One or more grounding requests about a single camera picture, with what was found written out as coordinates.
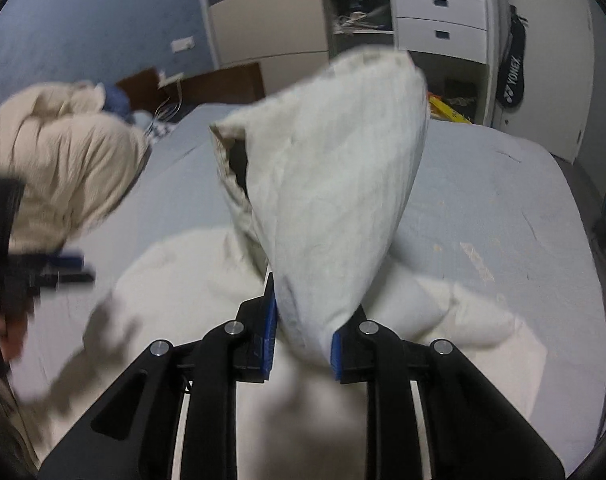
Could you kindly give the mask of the orange yellow box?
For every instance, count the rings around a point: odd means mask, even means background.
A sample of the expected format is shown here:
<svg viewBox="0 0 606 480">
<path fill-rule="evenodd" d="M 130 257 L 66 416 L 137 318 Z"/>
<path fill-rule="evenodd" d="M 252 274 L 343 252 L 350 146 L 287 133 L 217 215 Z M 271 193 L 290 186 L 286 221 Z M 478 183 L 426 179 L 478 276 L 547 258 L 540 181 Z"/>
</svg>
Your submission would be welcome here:
<svg viewBox="0 0 606 480">
<path fill-rule="evenodd" d="M 428 102 L 430 105 L 431 116 L 433 118 L 439 118 L 440 120 L 446 120 L 446 122 L 458 122 L 458 124 L 471 125 L 470 120 L 454 110 L 452 107 L 444 103 L 438 96 L 429 92 Z"/>
</svg>

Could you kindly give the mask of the dark wooden headboard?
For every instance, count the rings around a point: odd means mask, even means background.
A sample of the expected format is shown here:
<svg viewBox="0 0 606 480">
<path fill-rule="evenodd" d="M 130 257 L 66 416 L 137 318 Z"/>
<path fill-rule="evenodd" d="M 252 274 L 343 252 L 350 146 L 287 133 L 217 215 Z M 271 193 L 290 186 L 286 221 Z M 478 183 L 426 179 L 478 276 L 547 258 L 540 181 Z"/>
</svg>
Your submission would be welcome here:
<svg viewBox="0 0 606 480">
<path fill-rule="evenodd" d="M 154 112 L 161 103 L 159 76 L 154 68 L 117 82 L 131 101 L 133 110 Z M 251 104 L 266 96 L 259 63 L 241 64 L 213 72 L 184 78 L 183 101 L 188 104 L 207 103 Z"/>
</svg>

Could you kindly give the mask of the white puffer jacket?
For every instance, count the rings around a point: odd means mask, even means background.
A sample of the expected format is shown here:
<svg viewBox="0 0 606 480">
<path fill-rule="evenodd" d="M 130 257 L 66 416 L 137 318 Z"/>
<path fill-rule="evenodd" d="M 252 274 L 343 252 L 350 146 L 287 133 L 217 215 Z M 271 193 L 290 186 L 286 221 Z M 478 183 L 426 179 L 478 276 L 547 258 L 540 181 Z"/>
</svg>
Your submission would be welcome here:
<svg viewBox="0 0 606 480">
<path fill-rule="evenodd" d="M 455 342 L 530 416 L 546 349 L 527 325 L 390 252 L 428 107 L 425 77 L 407 53 L 366 48 L 215 122 L 233 226 L 163 240 L 126 271 L 41 411 L 43 460 L 153 337 L 203 335 L 254 295 L 266 273 L 279 314 L 276 375 L 240 393 L 243 478 L 363 473 L 365 390 L 329 372 L 331 338 L 358 308 L 412 341 Z"/>
</svg>

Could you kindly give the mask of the beige waffle blanket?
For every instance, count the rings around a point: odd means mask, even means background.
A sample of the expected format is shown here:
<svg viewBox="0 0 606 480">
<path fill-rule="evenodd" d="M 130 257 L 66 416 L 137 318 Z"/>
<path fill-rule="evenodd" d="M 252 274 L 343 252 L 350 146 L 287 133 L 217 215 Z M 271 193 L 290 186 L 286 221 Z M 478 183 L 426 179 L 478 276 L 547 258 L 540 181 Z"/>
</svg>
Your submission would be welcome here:
<svg viewBox="0 0 606 480">
<path fill-rule="evenodd" d="M 54 252 L 130 192 L 150 145 L 106 103 L 102 84 L 44 82 L 0 104 L 0 176 L 24 183 L 12 252 Z"/>
</svg>

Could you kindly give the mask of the blue fleece cloth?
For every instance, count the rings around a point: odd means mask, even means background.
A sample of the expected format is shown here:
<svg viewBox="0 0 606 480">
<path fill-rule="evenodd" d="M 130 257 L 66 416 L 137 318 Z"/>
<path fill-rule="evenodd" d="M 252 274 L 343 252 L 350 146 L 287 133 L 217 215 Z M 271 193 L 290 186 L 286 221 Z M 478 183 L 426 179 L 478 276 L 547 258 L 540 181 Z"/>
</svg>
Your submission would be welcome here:
<svg viewBox="0 0 606 480">
<path fill-rule="evenodd" d="M 132 106 L 126 92 L 116 84 L 99 84 L 99 87 L 105 93 L 102 110 L 118 116 L 123 122 L 132 124 Z"/>
</svg>

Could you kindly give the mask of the open wardrobe with shelves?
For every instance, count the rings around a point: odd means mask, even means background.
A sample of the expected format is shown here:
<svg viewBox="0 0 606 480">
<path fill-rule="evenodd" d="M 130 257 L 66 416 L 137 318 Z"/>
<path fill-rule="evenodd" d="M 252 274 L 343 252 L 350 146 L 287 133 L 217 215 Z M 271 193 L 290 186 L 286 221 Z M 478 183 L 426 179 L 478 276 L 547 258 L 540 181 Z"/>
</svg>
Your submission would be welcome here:
<svg viewBox="0 0 606 480">
<path fill-rule="evenodd" d="M 425 73 L 430 88 L 447 79 L 474 84 L 473 121 L 493 122 L 500 50 L 499 0 L 390 0 L 391 26 L 382 32 Z"/>
</svg>

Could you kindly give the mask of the black Yonex racket bag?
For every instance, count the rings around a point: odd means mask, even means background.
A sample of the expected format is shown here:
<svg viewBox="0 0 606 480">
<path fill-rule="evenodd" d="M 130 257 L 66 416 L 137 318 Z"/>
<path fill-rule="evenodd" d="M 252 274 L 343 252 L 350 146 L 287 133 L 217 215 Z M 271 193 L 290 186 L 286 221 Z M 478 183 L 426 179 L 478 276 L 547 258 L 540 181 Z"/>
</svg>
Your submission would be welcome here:
<svg viewBox="0 0 606 480">
<path fill-rule="evenodd" d="M 510 28 L 507 46 L 497 75 L 496 101 L 504 110 L 515 110 L 524 98 L 524 58 L 528 21 L 510 6 Z"/>
</svg>

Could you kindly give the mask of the beige wardrobe sliding door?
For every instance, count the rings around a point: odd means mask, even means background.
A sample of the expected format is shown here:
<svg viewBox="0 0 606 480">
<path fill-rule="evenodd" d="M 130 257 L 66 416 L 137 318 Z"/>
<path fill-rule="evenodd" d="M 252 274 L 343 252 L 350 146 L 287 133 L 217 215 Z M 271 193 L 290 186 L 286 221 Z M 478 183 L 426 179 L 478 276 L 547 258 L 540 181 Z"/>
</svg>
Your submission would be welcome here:
<svg viewBox="0 0 606 480">
<path fill-rule="evenodd" d="M 219 68 L 260 65 L 265 92 L 276 93 L 328 63 L 327 0 L 203 0 Z"/>
</svg>

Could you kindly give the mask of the light blue bed sheet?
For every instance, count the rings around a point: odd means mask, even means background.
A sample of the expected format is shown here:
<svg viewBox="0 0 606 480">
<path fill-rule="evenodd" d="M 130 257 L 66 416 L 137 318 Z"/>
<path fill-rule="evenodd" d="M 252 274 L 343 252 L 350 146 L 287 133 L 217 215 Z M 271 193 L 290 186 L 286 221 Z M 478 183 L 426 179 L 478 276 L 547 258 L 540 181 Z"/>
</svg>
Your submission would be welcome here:
<svg viewBox="0 0 606 480">
<path fill-rule="evenodd" d="M 44 458 L 154 339 L 182 344 L 231 318 L 261 281 L 230 233 L 204 105 L 154 145 L 117 211 L 80 240 L 92 288 L 46 295 L 14 373 Z M 606 395 L 606 316 L 583 221 L 541 146 L 433 122 L 408 206 L 369 301 L 403 337 L 446 337 L 575 469 Z M 271 378 L 238 396 L 244 479 L 359 479 L 365 391 L 278 346 Z"/>
</svg>

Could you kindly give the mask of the white wall socket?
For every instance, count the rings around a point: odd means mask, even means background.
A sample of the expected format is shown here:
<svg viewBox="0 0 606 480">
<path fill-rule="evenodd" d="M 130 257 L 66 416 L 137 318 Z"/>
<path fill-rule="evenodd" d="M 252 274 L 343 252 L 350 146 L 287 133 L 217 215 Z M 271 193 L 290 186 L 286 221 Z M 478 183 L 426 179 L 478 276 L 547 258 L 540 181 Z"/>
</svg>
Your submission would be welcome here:
<svg viewBox="0 0 606 480">
<path fill-rule="evenodd" d="M 195 40 L 192 36 L 179 38 L 171 41 L 171 50 L 173 53 L 184 52 L 195 47 Z"/>
</svg>

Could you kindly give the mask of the white drawer unit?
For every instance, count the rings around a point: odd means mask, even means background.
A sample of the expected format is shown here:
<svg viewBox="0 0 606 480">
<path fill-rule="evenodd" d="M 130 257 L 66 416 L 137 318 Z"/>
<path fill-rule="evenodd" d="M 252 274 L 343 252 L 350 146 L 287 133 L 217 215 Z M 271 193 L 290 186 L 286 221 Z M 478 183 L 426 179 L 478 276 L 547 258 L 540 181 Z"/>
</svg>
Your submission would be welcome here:
<svg viewBox="0 0 606 480">
<path fill-rule="evenodd" d="M 395 47 L 488 62 L 487 0 L 391 0 Z"/>
</svg>

